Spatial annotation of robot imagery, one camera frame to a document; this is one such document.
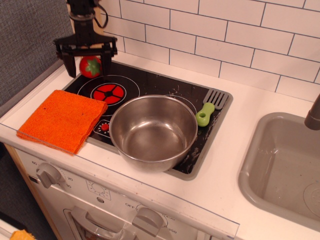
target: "red tomato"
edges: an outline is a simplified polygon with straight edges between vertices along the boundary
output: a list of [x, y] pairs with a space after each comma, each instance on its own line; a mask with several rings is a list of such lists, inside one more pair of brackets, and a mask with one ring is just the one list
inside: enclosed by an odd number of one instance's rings
[[101, 60], [96, 56], [84, 56], [80, 61], [80, 73], [90, 79], [96, 78], [102, 71]]

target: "gray sink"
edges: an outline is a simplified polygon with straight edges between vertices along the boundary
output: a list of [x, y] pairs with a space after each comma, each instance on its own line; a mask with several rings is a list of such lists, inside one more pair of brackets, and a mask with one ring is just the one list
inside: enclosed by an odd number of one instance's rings
[[239, 174], [256, 207], [320, 232], [320, 131], [275, 112], [258, 123]]

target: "orange cloth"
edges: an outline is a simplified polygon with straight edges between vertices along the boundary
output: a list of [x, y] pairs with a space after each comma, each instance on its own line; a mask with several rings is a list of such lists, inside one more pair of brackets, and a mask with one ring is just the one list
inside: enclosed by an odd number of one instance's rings
[[76, 154], [107, 103], [55, 90], [17, 131], [19, 138]]
[[34, 240], [35, 237], [28, 233], [26, 230], [14, 231], [10, 237], [10, 240]]

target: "green spatula handle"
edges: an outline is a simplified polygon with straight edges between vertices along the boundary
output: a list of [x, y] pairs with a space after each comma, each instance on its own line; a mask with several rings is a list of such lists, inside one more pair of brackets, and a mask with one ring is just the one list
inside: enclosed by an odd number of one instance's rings
[[195, 115], [196, 121], [198, 122], [199, 127], [205, 127], [209, 124], [210, 115], [215, 111], [215, 105], [211, 102], [206, 102], [203, 104], [203, 107]]

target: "black stovetop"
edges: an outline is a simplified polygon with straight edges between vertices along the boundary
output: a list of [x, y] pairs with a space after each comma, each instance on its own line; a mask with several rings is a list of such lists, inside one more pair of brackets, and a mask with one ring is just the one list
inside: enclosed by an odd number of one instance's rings
[[[203, 100], [209, 89], [205, 86], [113, 62], [108, 76], [89, 79], [83, 75], [78, 75], [64, 90], [107, 102], [108, 108], [106, 112], [94, 127], [87, 141], [118, 153], [111, 142], [108, 125], [119, 106], [139, 96], [157, 94], [170, 96], [182, 101], [196, 114], [202, 109]], [[184, 175], [190, 175], [193, 172], [196, 163], [200, 161], [199, 159], [204, 154], [205, 144], [223, 111], [227, 111], [225, 107], [222, 110], [215, 110], [211, 115], [208, 126], [198, 127], [198, 136], [195, 142], [185, 159], [173, 168], [175, 171]]]

